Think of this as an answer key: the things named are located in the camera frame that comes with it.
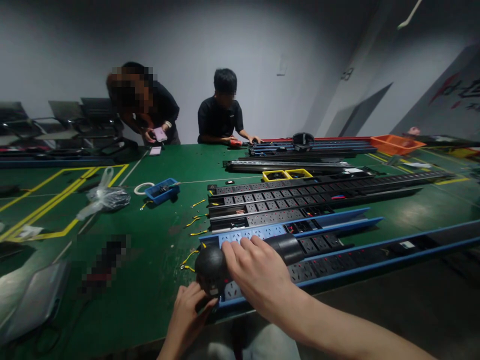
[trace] orange plastic tray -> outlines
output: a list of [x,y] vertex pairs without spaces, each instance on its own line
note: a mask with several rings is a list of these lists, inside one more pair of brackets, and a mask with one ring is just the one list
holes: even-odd
[[370,144],[382,153],[389,155],[405,155],[427,145],[420,141],[396,135],[372,136],[370,138]]

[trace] plastic bag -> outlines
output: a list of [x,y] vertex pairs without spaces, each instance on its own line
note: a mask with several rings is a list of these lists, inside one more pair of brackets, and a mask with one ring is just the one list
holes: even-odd
[[125,190],[121,187],[109,187],[113,177],[114,168],[109,166],[103,172],[100,184],[87,193],[90,204],[78,212],[77,220],[83,221],[99,211],[121,209],[130,203],[130,195]]

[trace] blue plastic bin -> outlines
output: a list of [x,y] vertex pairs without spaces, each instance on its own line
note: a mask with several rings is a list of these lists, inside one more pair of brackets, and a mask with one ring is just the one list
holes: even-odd
[[164,180],[162,182],[159,182],[158,184],[149,187],[145,189],[145,194],[156,204],[159,205],[163,202],[165,202],[168,199],[173,198],[175,195],[177,195],[180,192],[180,186],[174,186],[171,189],[163,192],[162,194],[155,196],[156,193],[160,191],[162,187],[165,185],[173,185],[175,183],[178,183],[177,180],[173,178],[168,178],[167,180]]

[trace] table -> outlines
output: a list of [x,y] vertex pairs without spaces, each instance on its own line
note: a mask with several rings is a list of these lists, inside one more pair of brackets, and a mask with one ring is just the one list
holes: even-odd
[[[128,166],[119,165],[115,168],[114,185],[126,186],[132,196],[130,204],[117,212],[102,213],[79,223],[72,221],[87,199],[84,193],[76,192],[78,184],[75,181],[95,169],[3,170],[0,184],[13,182],[21,189],[32,189],[55,176],[0,213],[1,220],[7,225],[16,224],[55,197],[60,196],[62,200],[34,222],[35,226],[57,234],[56,237],[29,242],[28,251],[0,262],[0,324],[15,308],[33,272],[55,260],[70,259],[72,270],[68,286],[54,322],[64,330],[59,344],[45,359],[58,358],[62,348],[63,359],[87,359],[163,338],[178,287],[187,285],[195,277],[188,270],[180,270],[181,262],[199,244],[198,236],[189,234],[209,226],[208,221],[205,223],[202,219],[184,228],[193,216],[208,212],[207,202],[195,208],[190,206],[207,198],[208,184],[224,186],[227,180],[234,180],[239,185],[258,183],[261,174],[228,173],[222,168],[223,160],[235,160],[244,153],[245,149],[229,150],[223,145],[170,145],[160,156],[147,155]],[[417,150],[413,157],[411,162],[430,162],[436,165],[435,170],[443,168],[459,175],[453,180],[425,185],[422,191],[410,197],[337,210],[370,207],[366,213],[369,218],[385,217],[373,231],[342,238],[345,244],[371,244],[480,219],[480,185],[468,177],[468,172],[463,172],[463,168],[473,162],[433,150]],[[389,175],[417,171],[405,165],[399,168],[383,165],[382,161],[387,159],[388,155],[377,153],[359,155],[347,161]],[[101,168],[96,170],[98,174],[102,171]],[[178,200],[140,211],[145,198],[133,194],[135,186],[145,182],[158,183],[167,178],[182,182]],[[85,180],[84,184],[98,180],[99,176]],[[61,192],[68,187],[70,192]],[[14,200],[0,199],[0,208]],[[81,310],[76,294],[81,276],[95,261],[111,234],[130,236],[130,257],[117,271],[112,286]],[[48,342],[53,337],[54,334],[46,333],[44,340]],[[34,358],[31,352],[33,343],[33,339],[28,339],[18,345],[14,358]]]

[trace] smartphone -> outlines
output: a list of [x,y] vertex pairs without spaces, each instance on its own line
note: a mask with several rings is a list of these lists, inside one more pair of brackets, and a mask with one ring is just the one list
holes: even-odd
[[150,149],[150,156],[157,156],[160,155],[160,151],[162,151],[161,146],[154,146]]

